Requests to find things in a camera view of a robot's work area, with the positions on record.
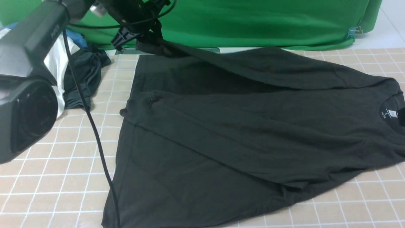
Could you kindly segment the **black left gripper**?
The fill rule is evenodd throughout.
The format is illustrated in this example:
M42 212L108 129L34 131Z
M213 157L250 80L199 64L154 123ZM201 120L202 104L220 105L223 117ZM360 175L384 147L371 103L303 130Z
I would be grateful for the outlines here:
M113 26L96 26L96 29L120 28L111 40L117 51L140 34L149 32L149 41L163 39L162 25L158 17L162 9L171 4L170 0L99 0L107 13L118 23Z

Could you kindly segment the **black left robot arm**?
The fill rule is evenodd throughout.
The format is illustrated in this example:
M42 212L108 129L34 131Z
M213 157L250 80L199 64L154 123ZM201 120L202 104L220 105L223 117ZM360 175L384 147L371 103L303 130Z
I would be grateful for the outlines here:
M134 39L157 45L159 18L176 0L44 0L1 38L1 164L38 142L57 119L57 81L44 60L68 25L118 28L116 50Z

